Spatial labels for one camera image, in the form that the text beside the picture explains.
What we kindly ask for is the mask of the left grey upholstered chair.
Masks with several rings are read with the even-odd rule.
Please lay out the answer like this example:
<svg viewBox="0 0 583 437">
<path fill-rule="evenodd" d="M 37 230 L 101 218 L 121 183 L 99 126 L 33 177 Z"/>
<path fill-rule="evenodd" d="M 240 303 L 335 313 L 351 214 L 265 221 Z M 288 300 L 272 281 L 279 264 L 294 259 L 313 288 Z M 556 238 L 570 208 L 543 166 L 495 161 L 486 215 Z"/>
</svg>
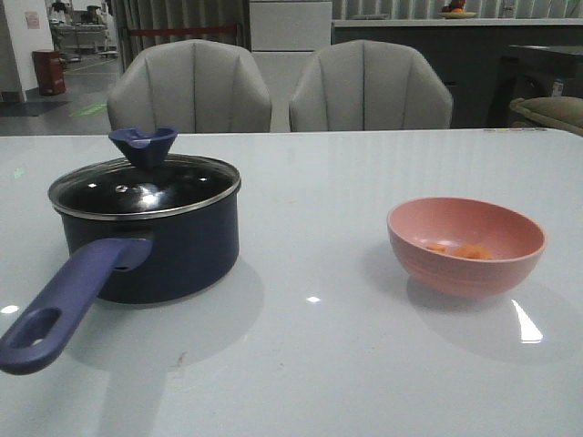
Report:
<svg viewBox="0 0 583 437">
<path fill-rule="evenodd" d="M 153 46 L 131 62 L 107 96 L 113 130 L 267 133 L 269 90 L 251 52 L 191 39 Z"/>
</svg>

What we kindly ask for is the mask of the grey upholstered chair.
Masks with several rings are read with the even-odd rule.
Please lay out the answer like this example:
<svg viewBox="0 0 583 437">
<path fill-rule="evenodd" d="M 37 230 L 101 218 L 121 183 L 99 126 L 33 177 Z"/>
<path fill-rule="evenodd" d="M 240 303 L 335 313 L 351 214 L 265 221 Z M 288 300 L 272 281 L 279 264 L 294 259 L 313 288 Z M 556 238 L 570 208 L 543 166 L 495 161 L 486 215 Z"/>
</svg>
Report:
<svg viewBox="0 0 583 437">
<path fill-rule="evenodd" d="M 267 133 L 269 90 L 251 52 L 191 39 L 153 46 L 131 62 L 107 96 L 113 130 Z"/>
<path fill-rule="evenodd" d="M 289 103 L 292 132 L 448 129 L 454 100 L 410 46 L 354 40 L 314 52 Z"/>
</svg>

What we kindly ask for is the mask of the beige sofa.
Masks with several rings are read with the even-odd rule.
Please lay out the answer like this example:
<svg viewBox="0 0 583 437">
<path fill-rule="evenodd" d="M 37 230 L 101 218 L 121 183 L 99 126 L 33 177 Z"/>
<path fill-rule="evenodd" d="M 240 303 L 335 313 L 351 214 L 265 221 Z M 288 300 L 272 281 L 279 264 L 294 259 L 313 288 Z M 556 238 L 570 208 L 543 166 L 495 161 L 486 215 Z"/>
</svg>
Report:
<svg viewBox="0 0 583 437">
<path fill-rule="evenodd" d="M 512 127 L 554 128 L 582 136 L 582 99 L 579 97 L 516 98 L 509 103 Z"/>
</svg>

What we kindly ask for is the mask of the dark grey counter cabinet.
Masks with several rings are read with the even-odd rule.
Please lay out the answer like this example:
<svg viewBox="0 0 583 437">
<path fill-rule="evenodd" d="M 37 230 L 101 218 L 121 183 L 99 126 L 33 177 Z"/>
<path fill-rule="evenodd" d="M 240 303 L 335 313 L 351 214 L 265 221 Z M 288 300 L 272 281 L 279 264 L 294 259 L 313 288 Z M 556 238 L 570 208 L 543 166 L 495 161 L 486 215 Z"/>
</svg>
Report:
<svg viewBox="0 0 583 437">
<path fill-rule="evenodd" d="M 497 69 L 510 45 L 581 46 L 575 19 L 335 20 L 335 44 L 357 39 L 411 46 L 421 52 L 454 98 L 454 128 L 488 127 Z"/>
</svg>

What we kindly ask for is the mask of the red trash bin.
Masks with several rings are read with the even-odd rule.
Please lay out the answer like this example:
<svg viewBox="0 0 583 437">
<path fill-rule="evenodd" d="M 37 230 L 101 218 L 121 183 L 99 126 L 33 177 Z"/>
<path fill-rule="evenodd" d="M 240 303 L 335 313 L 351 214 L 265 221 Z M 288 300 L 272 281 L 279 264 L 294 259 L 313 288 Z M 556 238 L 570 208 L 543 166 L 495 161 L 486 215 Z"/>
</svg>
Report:
<svg viewBox="0 0 583 437">
<path fill-rule="evenodd" d="M 66 92 L 60 52 L 42 49 L 32 53 L 38 92 L 41 96 L 56 96 Z"/>
</svg>

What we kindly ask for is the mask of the glass lid blue knob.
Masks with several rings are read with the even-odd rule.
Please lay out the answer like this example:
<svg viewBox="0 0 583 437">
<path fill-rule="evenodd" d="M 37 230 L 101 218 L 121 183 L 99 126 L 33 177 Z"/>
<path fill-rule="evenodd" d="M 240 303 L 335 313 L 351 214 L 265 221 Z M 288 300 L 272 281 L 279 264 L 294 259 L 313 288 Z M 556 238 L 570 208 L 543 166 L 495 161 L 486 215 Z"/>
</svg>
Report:
<svg viewBox="0 0 583 437">
<path fill-rule="evenodd" d="M 108 139 L 122 157 L 56 179 L 48 190 L 52 206 L 81 219 L 159 219 L 205 208 L 239 190 L 240 172 L 232 164 L 171 154 L 177 137 L 174 127 L 111 131 Z"/>
</svg>

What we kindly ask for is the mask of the orange ham slices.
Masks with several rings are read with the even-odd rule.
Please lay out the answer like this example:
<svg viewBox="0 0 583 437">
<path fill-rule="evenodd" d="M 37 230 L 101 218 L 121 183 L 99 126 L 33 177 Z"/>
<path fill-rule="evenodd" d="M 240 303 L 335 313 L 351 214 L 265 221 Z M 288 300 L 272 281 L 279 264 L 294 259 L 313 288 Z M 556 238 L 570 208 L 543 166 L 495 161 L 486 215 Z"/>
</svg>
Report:
<svg viewBox="0 0 583 437">
<path fill-rule="evenodd" d="M 426 248 L 431 250 L 431 251 L 437 252 L 437 253 L 441 253 L 441 254 L 445 254 L 445 255 L 461 258 L 461 259 L 490 260 L 493 258 L 492 254 L 488 248 L 480 246 L 480 245 L 475 245 L 475 244 L 464 244 L 461 246 L 453 247 L 453 246 L 446 246 L 444 244 L 433 242 L 433 243 L 428 244 L 426 246 Z"/>
</svg>

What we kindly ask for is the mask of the fruit plate on counter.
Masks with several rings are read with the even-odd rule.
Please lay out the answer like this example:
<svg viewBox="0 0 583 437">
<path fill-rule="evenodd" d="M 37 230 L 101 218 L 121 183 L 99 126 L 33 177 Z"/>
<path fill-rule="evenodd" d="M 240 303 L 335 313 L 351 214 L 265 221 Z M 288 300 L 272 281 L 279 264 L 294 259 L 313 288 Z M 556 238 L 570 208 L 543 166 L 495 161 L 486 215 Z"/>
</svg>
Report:
<svg viewBox="0 0 583 437">
<path fill-rule="evenodd" d="M 476 17 L 476 12 L 466 10 L 466 0 L 450 0 L 442 6 L 439 16 L 444 19 L 467 19 Z"/>
</svg>

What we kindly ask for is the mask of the pink plastic bowl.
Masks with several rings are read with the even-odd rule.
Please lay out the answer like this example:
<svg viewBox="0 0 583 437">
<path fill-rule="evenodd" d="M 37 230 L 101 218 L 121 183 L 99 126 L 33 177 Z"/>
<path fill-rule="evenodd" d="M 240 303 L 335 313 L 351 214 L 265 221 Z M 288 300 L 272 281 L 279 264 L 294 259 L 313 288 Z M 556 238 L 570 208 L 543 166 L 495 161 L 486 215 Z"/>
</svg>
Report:
<svg viewBox="0 0 583 437">
<path fill-rule="evenodd" d="M 468 298 L 494 296 L 523 282 L 547 245 L 531 218 L 471 198 L 408 200 L 387 216 L 389 239 L 409 275 L 442 293 Z M 430 243 L 486 247 L 492 259 L 461 259 L 431 251 Z"/>
</svg>

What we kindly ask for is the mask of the right grey upholstered chair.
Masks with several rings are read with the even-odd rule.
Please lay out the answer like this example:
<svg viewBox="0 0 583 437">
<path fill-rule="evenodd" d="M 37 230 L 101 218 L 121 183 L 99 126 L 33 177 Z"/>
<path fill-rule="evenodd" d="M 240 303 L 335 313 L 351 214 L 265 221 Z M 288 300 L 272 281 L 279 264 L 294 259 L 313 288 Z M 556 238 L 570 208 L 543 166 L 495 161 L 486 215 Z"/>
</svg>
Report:
<svg viewBox="0 0 583 437">
<path fill-rule="evenodd" d="M 454 100 L 410 46 L 354 40 L 314 52 L 289 103 L 292 132 L 448 129 Z"/>
</svg>

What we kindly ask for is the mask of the white refrigerator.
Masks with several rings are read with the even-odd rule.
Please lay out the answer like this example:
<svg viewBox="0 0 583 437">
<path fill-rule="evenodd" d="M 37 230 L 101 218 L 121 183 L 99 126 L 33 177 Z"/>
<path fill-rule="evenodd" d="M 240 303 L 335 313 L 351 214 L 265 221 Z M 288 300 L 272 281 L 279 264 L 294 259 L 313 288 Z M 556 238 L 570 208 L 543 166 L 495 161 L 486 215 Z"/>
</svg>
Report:
<svg viewBox="0 0 583 437">
<path fill-rule="evenodd" d="M 269 89 L 271 131 L 287 132 L 288 105 L 311 53 L 331 43 L 331 1 L 251 1 L 251 52 Z"/>
</svg>

